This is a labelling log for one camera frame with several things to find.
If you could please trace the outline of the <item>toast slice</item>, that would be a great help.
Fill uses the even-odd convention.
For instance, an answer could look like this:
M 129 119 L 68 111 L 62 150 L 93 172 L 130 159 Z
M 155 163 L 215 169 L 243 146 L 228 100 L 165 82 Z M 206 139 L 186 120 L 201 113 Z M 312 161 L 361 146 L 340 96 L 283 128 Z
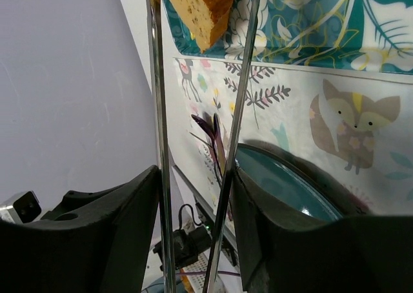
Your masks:
M 169 0 L 194 35 L 201 52 L 211 48 L 227 30 L 234 0 Z

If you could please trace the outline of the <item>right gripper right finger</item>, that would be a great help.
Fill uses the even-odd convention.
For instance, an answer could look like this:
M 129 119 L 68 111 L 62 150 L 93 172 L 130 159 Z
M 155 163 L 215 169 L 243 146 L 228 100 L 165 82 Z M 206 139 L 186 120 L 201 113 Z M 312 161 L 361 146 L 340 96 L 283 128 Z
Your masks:
M 231 207 L 246 292 L 411 292 L 412 218 L 326 222 L 233 178 Z

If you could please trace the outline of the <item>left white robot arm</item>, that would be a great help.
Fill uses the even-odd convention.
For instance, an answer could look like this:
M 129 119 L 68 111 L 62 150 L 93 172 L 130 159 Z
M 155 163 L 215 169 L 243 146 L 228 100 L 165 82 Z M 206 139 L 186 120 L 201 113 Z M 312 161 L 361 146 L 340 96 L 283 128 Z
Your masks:
M 190 209 L 194 221 L 194 209 L 190 204 L 180 207 L 178 213 L 179 228 L 173 231 L 173 244 L 175 256 L 175 270 L 185 268 L 198 261 L 198 257 L 210 248 L 212 239 L 207 228 L 202 223 L 194 221 L 195 229 L 187 232 L 183 228 L 182 212 L 185 207 Z

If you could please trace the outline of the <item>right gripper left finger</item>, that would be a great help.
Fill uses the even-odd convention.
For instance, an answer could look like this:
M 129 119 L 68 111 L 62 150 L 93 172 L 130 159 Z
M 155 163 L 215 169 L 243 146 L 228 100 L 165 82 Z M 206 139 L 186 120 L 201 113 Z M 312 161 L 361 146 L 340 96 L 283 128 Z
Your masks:
M 39 221 L 1 222 L 2 292 L 140 292 L 160 171 L 95 192 L 65 194 Z

